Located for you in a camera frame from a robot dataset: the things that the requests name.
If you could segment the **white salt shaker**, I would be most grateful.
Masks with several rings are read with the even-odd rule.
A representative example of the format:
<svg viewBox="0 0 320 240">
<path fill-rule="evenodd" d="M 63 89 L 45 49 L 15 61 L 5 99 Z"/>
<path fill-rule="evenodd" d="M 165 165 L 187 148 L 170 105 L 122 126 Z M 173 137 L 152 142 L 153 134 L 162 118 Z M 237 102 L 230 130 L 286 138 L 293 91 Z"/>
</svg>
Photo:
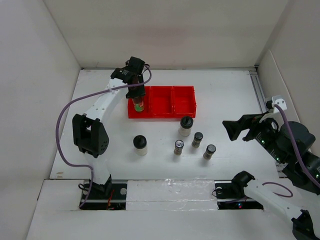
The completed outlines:
<svg viewBox="0 0 320 240">
<path fill-rule="evenodd" d="M 191 134 L 191 129 L 193 126 L 194 120 L 190 116 L 184 116 L 180 120 L 180 126 L 178 132 L 181 136 L 187 137 Z"/>
<path fill-rule="evenodd" d="M 137 135 L 133 139 L 134 151 L 139 156 L 145 156 L 148 153 L 147 139 L 143 135 Z"/>
</svg>

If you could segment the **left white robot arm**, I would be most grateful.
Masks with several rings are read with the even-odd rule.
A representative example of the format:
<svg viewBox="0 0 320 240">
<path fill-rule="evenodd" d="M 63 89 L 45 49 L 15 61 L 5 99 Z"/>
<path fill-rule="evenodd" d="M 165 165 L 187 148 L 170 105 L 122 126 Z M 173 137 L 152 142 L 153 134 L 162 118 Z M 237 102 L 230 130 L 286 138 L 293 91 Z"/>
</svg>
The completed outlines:
<svg viewBox="0 0 320 240">
<path fill-rule="evenodd" d="M 102 157 L 110 142 L 106 131 L 107 120 L 120 100 L 141 98 L 146 94 L 143 84 L 146 67 L 143 60 L 132 56 L 124 67 L 112 72 L 105 88 L 108 92 L 99 96 L 85 113 L 76 114 L 72 119 L 73 142 L 93 168 L 91 192 L 100 198 L 107 198 L 112 191 L 107 160 Z"/>
</svg>

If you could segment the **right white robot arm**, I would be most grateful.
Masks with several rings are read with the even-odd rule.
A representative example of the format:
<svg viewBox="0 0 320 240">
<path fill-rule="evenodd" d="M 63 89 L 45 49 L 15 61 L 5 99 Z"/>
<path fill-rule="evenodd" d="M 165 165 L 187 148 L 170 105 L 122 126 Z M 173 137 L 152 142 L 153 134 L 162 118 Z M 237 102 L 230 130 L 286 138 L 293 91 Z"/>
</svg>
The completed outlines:
<svg viewBox="0 0 320 240">
<path fill-rule="evenodd" d="M 320 194 L 320 158 L 309 151 L 316 138 L 303 124 L 285 120 L 284 125 L 279 126 L 273 118 L 264 119 L 264 114 L 243 115 L 239 120 L 224 120 L 222 124 L 231 141 L 247 130 L 243 141 L 257 141 L 277 163 L 285 164 L 283 173 L 293 186 Z M 261 181 L 243 170 L 230 182 L 222 186 L 216 184 L 214 193 L 225 200 L 223 205 L 232 209 L 246 207 L 248 200 L 256 202 L 288 224 L 297 240 L 320 238 L 316 215 L 287 202 L 294 193 L 278 182 Z"/>
</svg>

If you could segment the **red three-compartment tray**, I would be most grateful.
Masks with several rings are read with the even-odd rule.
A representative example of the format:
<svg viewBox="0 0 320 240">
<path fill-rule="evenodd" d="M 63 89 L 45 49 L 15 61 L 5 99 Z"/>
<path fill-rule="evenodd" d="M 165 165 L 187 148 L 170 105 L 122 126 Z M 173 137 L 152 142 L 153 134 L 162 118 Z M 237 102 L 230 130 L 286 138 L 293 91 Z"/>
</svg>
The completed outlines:
<svg viewBox="0 0 320 240">
<path fill-rule="evenodd" d="M 179 119 L 196 117 L 197 103 L 193 86 L 146 86 L 144 110 L 137 112 L 132 100 L 127 103 L 130 119 Z"/>
</svg>

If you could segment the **right black-lid spice jar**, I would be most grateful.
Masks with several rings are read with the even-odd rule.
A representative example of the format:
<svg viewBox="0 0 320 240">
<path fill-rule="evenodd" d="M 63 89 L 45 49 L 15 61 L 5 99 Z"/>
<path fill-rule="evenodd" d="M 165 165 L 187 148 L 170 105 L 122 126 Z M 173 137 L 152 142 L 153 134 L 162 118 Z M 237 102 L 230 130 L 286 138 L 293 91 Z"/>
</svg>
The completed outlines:
<svg viewBox="0 0 320 240">
<path fill-rule="evenodd" d="M 206 150 L 203 154 L 203 158 L 206 159 L 206 160 L 210 160 L 213 156 L 213 154 L 216 152 L 217 148 L 214 144 L 209 144 L 207 147 L 206 147 Z"/>
</svg>

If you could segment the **black-lid spice jar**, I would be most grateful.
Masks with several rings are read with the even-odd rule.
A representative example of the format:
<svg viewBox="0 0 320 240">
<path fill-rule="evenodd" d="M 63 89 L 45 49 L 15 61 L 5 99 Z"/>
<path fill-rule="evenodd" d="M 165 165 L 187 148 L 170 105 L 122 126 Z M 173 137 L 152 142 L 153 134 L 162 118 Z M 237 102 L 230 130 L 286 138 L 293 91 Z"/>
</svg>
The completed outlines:
<svg viewBox="0 0 320 240">
<path fill-rule="evenodd" d="M 209 144 L 207 147 L 206 147 L 206 150 L 203 154 L 203 158 L 206 159 L 206 160 L 210 160 L 213 156 L 213 154 L 216 152 L 217 148 L 214 144 Z"/>
<path fill-rule="evenodd" d="M 196 132 L 194 134 L 193 141 L 191 143 L 192 147 L 198 148 L 201 144 L 202 139 L 203 139 L 203 134 L 201 132 Z"/>
</svg>

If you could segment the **middle black-lid spice jar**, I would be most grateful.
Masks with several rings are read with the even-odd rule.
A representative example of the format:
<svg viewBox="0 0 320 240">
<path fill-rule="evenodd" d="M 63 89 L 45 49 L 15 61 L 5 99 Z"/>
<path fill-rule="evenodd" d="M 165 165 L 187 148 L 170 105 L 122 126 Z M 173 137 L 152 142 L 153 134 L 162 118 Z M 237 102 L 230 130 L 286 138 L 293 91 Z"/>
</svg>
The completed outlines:
<svg viewBox="0 0 320 240">
<path fill-rule="evenodd" d="M 203 134 L 201 132 L 196 132 L 194 134 L 193 141 L 191 143 L 192 147 L 198 148 L 201 144 L 202 139 L 203 139 Z"/>
</svg>

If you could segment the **silver-lid spice jar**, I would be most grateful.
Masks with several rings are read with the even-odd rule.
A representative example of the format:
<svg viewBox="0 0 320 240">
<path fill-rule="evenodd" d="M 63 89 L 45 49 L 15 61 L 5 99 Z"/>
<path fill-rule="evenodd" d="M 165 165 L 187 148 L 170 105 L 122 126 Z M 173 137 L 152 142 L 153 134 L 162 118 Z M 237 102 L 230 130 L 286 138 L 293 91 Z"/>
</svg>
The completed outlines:
<svg viewBox="0 0 320 240">
<path fill-rule="evenodd" d="M 182 154 L 182 151 L 183 151 L 183 148 L 184 148 L 184 142 L 180 139 L 176 140 L 175 141 L 175 144 L 174 144 L 174 154 L 175 155 L 181 155 Z"/>
</svg>

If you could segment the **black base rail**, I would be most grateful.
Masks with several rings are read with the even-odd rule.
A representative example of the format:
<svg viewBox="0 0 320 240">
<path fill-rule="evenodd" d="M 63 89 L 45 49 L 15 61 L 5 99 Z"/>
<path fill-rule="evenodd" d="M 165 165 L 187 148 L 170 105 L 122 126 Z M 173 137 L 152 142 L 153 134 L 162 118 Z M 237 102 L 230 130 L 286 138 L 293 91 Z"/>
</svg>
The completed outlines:
<svg viewBox="0 0 320 240">
<path fill-rule="evenodd" d="M 114 180 L 107 193 L 89 184 L 80 183 L 80 208 L 107 211 L 219 211 L 263 210 L 263 206 L 250 198 L 226 199 L 216 197 L 220 190 L 214 180 Z"/>
</svg>

